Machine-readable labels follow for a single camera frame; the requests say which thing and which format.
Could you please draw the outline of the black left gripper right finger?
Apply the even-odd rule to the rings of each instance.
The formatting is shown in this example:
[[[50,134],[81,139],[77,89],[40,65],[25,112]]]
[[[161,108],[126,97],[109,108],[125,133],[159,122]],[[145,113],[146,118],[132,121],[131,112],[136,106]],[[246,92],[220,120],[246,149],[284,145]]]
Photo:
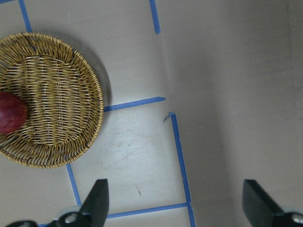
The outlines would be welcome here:
[[[256,180],[245,179],[242,209],[253,227],[301,227],[303,214],[284,211]]]

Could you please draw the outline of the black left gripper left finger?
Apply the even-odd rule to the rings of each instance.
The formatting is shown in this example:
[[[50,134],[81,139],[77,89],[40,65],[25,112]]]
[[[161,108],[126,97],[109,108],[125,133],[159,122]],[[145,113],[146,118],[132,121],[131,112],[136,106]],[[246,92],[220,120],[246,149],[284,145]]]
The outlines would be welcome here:
[[[68,212],[47,224],[48,227],[102,227],[109,211],[107,179],[96,180],[79,211]]]

